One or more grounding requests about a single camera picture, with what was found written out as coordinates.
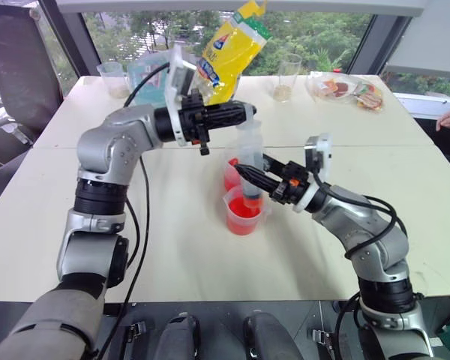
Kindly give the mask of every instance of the yellow snack bag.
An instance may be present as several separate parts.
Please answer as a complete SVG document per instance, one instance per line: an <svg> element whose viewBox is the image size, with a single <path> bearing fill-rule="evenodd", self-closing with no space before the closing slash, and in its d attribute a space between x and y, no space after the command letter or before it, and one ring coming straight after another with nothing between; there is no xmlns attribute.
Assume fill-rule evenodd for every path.
<svg viewBox="0 0 450 360"><path fill-rule="evenodd" d="M266 1L262 6L249 1L208 42L193 78L205 104L223 103L232 97L237 78L271 37L257 20L265 10Z"/></svg>

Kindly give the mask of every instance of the white panel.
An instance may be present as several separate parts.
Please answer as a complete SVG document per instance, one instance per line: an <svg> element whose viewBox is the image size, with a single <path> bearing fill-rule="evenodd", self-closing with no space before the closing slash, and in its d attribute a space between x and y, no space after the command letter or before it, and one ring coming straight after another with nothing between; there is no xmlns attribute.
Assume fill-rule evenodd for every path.
<svg viewBox="0 0 450 360"><path fill-rule="evenodd" d="M450 0L430 0L412 20L387 70L450 77Z"/></svg>
<svg viewBox="0 0 450 360"><path fill-rule="evenodd" d="M437 120L450 111L450 99L415 94L394 93L413 118Z"/></svg>
<svg viewBox="0 0 450 360"><path fill-rule="evenodd" d="M62 13L86 11L235 10L246 0L56 0ZM333 11L417 17L427 0L270 0L275 11Z"/></svg>

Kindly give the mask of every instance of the plastic bag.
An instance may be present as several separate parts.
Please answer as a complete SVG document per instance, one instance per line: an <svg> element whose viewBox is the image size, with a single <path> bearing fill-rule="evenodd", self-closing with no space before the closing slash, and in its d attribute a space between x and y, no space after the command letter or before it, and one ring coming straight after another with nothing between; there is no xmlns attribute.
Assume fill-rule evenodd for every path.
<svg viewBox="0 0 450 360"><path fill-rule="evenodd" d="M305 86L313 97L352 103L373 111L380 111L383 107L380 89L356 76L312 71L307 77Z"/></svg>
<svg viewBox="0 0 450 360"><path fill-rule="evenodd" d="M225 22L203 50L196 65L193 87L197 87L205 104L228 101L236 90L238 77L271 37L257 20L266 10L254 0L240 7Z"/></svg>
<svg viewBox="0 0 450 360"><path fill-rule="evenodd" d="M127 66L130 91L132 92L140 82L153 70L169 61L170 51L145 54L132 61ZM165 107L165 82L168 72L161 71L153 76L136 94L135 104L151 104L153 107Z"/></svg>

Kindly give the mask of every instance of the measuring cup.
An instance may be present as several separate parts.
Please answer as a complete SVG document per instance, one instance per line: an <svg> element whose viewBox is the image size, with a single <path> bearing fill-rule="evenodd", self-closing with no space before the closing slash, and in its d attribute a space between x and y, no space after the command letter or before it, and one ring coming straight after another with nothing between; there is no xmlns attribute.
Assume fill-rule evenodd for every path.
<svg viewBox="0 0 450 360"><path fill-rule="evenodd" d="M239 163L239 159L234 157L225 162L223 165L223 186L227 191L234 188L237 185L240 185L240 174L233 167L235 164Z"/></svg>
<svg viewBox="0 0 450 360"><path fill-rule="evenodd" d="M223 197L226 205L226 225L236 235L252 233L270 211L266 206L248 208L244 204L242 186L235 186Z"/></svg>

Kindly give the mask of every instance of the snacks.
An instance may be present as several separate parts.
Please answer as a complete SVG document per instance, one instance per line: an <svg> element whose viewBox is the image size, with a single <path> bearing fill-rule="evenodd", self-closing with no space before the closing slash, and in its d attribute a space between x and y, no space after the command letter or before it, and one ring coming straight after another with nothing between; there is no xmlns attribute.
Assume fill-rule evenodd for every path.
<svg viewBox="0 0 450 360"><path fill-rule="evenodd" d="M380 111L382 92L366 80L343 73L312 72L305 83L313 97L351 102L367 110Z"/></svg>

